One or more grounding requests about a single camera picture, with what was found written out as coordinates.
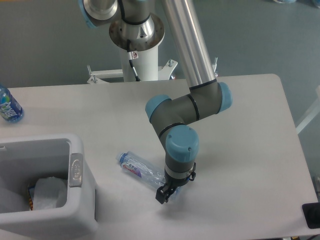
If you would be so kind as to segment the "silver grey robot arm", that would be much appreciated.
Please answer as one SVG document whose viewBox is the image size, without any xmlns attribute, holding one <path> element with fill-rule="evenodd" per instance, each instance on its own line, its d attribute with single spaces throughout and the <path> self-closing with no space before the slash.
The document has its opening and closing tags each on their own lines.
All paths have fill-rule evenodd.
<svg viewBox="0 0 320 240">
<path fill-rule="evenodd" d="M 80 0 L 78 5 L 88 27 L 109 25 L 125 82 L 158 80 L 158 47 L 165 27 L 147 0 Z M 165 150 L 165 182 L 155 195 L 163 204 L 196 177 L 199 137 L 189 124 L 227 110 L 233 98 L 228 85 L 217 81 L 193 2 L 164 0 L 162 6 L 189 87 L 187 95 L 157 95 L 145 105 Z"/>
</svg>

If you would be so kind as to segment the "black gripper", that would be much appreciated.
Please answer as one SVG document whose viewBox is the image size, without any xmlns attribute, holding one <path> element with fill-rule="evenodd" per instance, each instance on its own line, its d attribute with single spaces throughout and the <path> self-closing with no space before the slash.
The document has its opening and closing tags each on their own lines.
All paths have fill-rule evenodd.
<svg viewBox="0 0 320 240">
<path fill-rule="evenodd" d="M 160 204 L 167 203 L 168 200 L 174 201 L 180 193 L 181 186 L 195 180 L 196 166 L 197 164 L 194 162 L 193 166 L 189 170 L 185 172 L 177 172 L 173 171 L 167 163 L 165 163 L 165 184 L 157 189 L 155 199 Z"/>
</svg>

